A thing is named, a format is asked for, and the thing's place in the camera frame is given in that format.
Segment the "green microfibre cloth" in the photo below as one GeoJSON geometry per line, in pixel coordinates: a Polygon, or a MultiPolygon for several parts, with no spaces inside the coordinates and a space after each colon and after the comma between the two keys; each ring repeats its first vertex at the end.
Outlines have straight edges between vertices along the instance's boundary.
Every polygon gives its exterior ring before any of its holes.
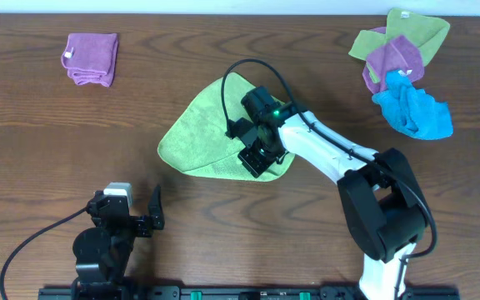
{"type": "Polygon", "coordinates": [[[293,154],[254,177],[238,158],[244,144],[226,136],[224,113],[233,120],[246,118],[240,101],[254,86],[235,72],[228,74],[223,106],[222,85],[221,79],[214,81],[190,102],[158,144],[159,157],[180,173],[194,177],[256,182],[280,178],[292,165],[293,154]]]}

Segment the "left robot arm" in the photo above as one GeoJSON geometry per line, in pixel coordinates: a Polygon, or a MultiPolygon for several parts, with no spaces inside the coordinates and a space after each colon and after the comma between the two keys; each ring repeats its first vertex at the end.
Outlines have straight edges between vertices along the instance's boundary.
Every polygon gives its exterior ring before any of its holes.
{"type": "Polygon", "coordinates": [[[133,190],[128,182],[111,182],[97,190],[85,212],[93,227],[75,238],[77,278],[70,287],[71,299],[145,299],[147,290],[125,277],[136,238],[150,238],[164,229],[161,187],[156,186],[147,203],[147,214],[132,216],[133,190]]]}

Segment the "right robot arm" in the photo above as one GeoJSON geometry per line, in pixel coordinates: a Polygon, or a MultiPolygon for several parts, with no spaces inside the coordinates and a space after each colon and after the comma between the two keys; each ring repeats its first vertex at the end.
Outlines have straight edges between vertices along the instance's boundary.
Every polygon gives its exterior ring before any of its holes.
{"type": "Polygon", "coordinates": [[[401,299],[408,261],[425,229],[438,240],[436,224],[408,160],[391,148],[362,147],[319,122],[295,102],[281,104],[265,87],[241,101],[247,116],[227,119],[226,135],[244,148],[242,165],[259,177],[287,153],[297,155],[336,185],[347,228],[364,253],[359,281],[367,299],[401,299]]]}

